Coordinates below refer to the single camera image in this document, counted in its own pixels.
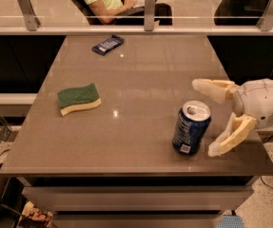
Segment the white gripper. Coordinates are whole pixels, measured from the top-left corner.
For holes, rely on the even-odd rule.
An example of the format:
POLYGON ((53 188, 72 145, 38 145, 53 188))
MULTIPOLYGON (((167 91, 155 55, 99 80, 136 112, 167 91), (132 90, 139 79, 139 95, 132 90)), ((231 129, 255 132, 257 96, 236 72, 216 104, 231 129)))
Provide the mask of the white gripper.
POLYGON ((223 104, 233 96, 234 112, 224 132, 208 147, 208 156, 217 157, 242 143, 255 128, 273 127, 273 80, 247 81, 241 86, 228 80, 194 79, 193 88, 223 104))

